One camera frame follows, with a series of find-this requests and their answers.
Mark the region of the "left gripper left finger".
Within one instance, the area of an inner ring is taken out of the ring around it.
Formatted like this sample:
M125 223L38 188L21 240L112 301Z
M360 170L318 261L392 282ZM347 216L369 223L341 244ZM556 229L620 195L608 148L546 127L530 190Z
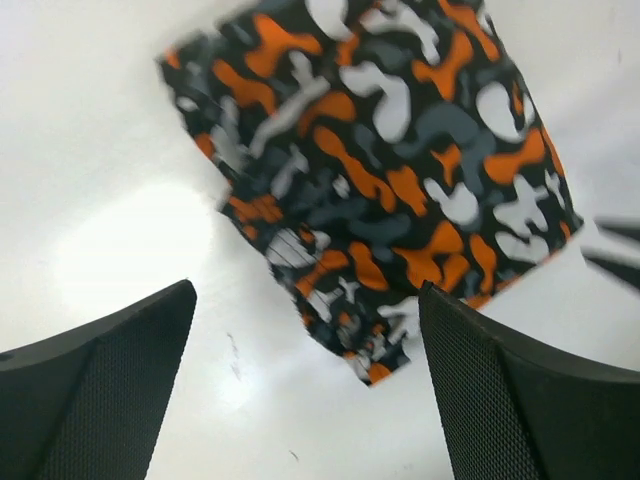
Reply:
M2 478L145 478L195 306L181 280L2 353Z

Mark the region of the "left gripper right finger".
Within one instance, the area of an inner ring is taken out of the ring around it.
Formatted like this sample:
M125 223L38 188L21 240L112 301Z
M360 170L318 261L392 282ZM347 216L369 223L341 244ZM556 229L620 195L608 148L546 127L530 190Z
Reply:
M638 372L547 345L431 282L419 314L455 478L638 478Z

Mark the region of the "camouflage orange black shorts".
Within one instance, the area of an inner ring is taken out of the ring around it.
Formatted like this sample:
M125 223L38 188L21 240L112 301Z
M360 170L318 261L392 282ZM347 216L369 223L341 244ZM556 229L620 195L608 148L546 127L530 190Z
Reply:
M366 385L424 284L481 307L582 227L481 1L258 1L157 64L222 214Z

